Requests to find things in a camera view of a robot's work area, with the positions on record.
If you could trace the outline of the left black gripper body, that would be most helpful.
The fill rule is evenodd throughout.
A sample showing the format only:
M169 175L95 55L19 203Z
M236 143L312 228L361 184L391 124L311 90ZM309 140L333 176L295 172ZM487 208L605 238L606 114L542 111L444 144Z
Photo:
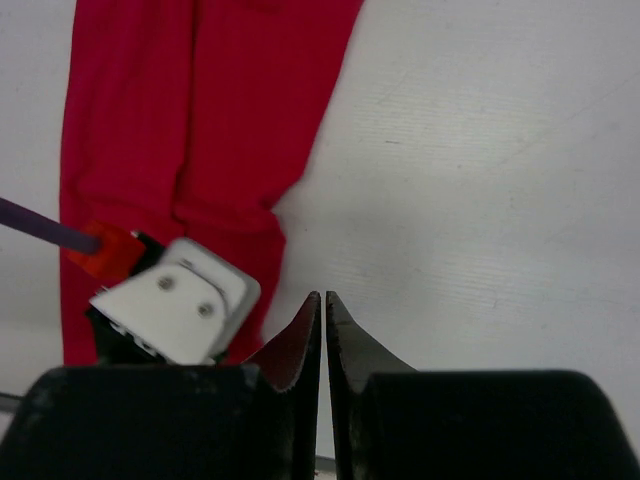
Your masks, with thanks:
M144 315L134 324L114 321L88 308L98 361L102 364L221 365L228 347L219 343L223 323L176 311Z

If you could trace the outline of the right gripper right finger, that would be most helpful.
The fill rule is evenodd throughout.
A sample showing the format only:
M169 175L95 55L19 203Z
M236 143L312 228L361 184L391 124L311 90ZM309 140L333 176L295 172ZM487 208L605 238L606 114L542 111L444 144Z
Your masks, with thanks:
M375 374L416 369L367 333L334 291L326 293L325 337L337 477L381 479L381 428L365 390Z

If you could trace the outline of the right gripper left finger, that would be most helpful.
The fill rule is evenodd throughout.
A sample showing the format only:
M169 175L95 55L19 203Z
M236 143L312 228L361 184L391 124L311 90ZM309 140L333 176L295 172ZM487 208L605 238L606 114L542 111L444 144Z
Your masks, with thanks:
M313 479L321 363L321 296L245 363L255 370L242 479Z

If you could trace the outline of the red t shirt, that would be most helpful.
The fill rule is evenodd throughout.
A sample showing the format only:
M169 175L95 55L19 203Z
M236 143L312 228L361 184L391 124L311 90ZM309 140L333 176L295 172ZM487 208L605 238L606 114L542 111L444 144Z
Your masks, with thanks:
M62 223L188 237L256 279L229 348L262 347L285 236L357 1L80 1L64 111Z

